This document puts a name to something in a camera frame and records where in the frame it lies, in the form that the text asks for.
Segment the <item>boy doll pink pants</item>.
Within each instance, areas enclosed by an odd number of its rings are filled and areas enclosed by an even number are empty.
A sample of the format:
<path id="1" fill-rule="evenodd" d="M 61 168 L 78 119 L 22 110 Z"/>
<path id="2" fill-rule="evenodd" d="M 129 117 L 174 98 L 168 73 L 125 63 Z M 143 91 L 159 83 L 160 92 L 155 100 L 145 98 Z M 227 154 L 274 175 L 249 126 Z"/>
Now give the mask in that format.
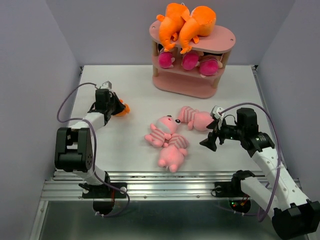
<path id="1" fill-rule="evenodd" d="M 191 71 L 200 64 L 200 58 L 203 55 L 203 51 L 191 50 L 182 55 L 181 66 L 184 70 Z"/>
<path id="2" fill-rule="evenodd" d="M 202 78 L 213 76 L 223 67 L 221 55 L 204 53 L 199 62 L 199 73 Z"/>
<path id="3" fill-rule="evenodd" d="M 176 58 L 173 56 L 173 53 L 170 51 L 165 51 L 165 49 L 161 49 L 158 55 L 158 64 L 163 69 L 171 69 L 174 67 L 173 63 Z"/>

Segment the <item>plain orange plush toy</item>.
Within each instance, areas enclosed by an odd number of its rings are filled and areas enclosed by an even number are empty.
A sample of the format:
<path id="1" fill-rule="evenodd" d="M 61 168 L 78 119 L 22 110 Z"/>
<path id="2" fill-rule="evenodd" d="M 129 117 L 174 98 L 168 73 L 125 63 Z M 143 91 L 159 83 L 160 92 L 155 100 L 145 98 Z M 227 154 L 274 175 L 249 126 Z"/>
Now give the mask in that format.
<path id="1" fill-rule="evenodd" d="M 124 103 L 124 101 L 122 99 L 120 99 L 120 102 L 124 105 L 124 110 L 121 111 L 120 113 L 118 114 L 115 114 L 115 116 L 117 117 L 123 117 L 125 116 L 126 114 L 129 114 L 130 113 L 130 107 L 127 103 Z"/>

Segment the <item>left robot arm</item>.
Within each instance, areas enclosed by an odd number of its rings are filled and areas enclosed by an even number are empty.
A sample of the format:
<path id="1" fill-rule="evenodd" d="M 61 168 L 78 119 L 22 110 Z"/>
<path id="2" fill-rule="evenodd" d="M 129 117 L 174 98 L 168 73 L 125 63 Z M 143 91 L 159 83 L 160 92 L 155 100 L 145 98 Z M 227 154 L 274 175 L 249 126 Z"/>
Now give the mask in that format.
<path id="1" fill-rule="evenodd" d="M 106 197 L 111 190 L 126 193 L 124 186 L 113 186 L 109 174 L 96 167 L 96 130 L 104 127 L 112 116 L 126 109 L 117 94 L 107 88 L 95 91 L 95 102 L 85 118 L 73 118 L 78 125 L 61 127 L 56 132 L 54 165 L 58 170 L 74 173 L 84 180 L 79 186 L 85 194 Z"/>

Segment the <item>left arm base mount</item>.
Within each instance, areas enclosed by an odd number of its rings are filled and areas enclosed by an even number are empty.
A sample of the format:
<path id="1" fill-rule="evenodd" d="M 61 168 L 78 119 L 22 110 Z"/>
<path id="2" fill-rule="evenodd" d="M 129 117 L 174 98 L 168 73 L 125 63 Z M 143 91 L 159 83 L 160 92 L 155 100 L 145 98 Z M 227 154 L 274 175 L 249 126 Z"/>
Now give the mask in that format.
<path id="1" fill-rule="evenodd" d="M 120 206 L 116 206 L 116 200 L 126 199 L 123 192 L 109 188 L 108 186 L 78 184 L 82 188 L 82 198 L 93 200 L 92 208 L 96 216 L 103 218 L 115 217 L 120 214 Z"/>

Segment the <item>orange shark plush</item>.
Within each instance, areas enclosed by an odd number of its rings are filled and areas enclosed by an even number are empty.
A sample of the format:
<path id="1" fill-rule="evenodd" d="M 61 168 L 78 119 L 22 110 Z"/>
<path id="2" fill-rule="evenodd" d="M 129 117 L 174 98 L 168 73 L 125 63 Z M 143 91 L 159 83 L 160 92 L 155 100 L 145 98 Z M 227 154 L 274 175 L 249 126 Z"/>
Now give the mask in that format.
<path id="1" fill-rule="evenodd" d="M 216 25 L 217 15 L 211 8 L 202 5 L 194 8 L 191 13 L 184 11 L 181 17 L 185 21 L 179 32 L 180 54 L 183 55 L 192 50 L 191 40 L 197 44 L 200 41 L 199 37 L 211 34 Z"/>
<path id="2" fill-rule="evenodd" d="M 165 15 L 158 14 L 156 19 L 160 21 L 158 37 L 164 52 L 169 52 L 175 47 L 173 41 L 178 40 L 178 33 L 185 24 L 184 15 L 189 16 L 189 9 L 182 3 L 170 3 L 167 5 Z"/>

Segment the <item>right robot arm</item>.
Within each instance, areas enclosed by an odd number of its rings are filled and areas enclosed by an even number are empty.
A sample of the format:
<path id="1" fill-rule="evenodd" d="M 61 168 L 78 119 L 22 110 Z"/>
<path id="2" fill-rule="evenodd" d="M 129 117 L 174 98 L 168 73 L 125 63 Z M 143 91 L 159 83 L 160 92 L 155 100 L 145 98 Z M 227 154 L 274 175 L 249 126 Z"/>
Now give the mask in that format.
<path id="1" fill-rule="evenodd" d="M 282 240 L 316 232 L 320 224 L 320 203 L 311 201 L 293 180 L 282 163 L 280 144 L 259 130 L 255 110 L 246 107 L 246 103 L 237 104 L 235 108 L 233 125 L 226 123 L 225 109 L 215 106 L 211 110 L 213 121 L 207 126 L 211 131 L 200 145 L 215 152 L 216 141 L 220 145 L 225 140 L 239 141 L 263 172 L 267 184 L 263 185 L 249 170 L 238 170 L 230 181 L 215 182 L 211 194 L 217 198 L 253 199 L 260 207 L 259 222 L 269 217 Z"/>

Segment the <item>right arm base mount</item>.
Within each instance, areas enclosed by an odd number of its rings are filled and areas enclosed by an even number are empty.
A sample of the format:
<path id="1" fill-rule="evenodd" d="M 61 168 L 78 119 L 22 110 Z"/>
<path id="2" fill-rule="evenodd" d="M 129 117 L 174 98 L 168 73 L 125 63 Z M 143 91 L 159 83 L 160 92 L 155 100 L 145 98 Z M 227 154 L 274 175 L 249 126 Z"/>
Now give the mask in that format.
<path id="1" fill-rule="evenodd" d="M 229 198 L 227 211 L 244 216 L 256 216 L 256 213 L 249 213 L 251 209 L 250 196 L 241 190 L 241 181 L 255 175 L 249 170 L 238 170 L 232 175 L 230 181 L 216 181 L 211 195 L 217 198 Z"/>

